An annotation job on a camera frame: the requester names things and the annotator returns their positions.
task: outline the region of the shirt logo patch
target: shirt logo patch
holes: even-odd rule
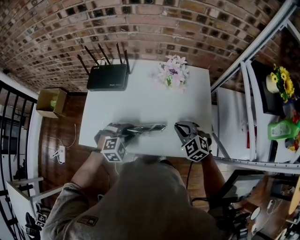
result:
[[[80,219],[78,219],[78,223],[86,224],[88,226],[95,226],[96,222],[98,221],[97,217],[93,216],[83,216]]]

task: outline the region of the green plastic bottle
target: green plastic bottle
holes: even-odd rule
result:
[[[300,120],[297,124],[293,123],[291,119],[284,119],[277,123],[268,125],[268,139],[286,139],[295,138],[300,131]]]

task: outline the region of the power strip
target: power strip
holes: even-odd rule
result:
[[[66,147],[65,146],[60,146],[59,161],[61,163],[65,163],[65,161],[66,161]]]

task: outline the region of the white vase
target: white vase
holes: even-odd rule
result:
[[[267,89],[269,92],[271,92],[271,93],[279,92],[279,89],[277,88],[276,83],[272,81],[270,74],[266,77],[266,85],[267,85]]]

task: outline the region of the black router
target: black router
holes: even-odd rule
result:
[[[96,66],[93,66],[90,72],[87,70],[81,56],[77,55],[89,75],[88,84],[86,86],[87,89],[90,91],[124,91],[127,86],[128,75],[130,74],[127,50],[124,52],[126,64],[123,64],[119,45],[117,44],[121,64],[111,64],[100,44],[98,44],[98,47],[104,55],[107,64],[100,65],[89,49],[84,46],[85,50],[96,63]]]

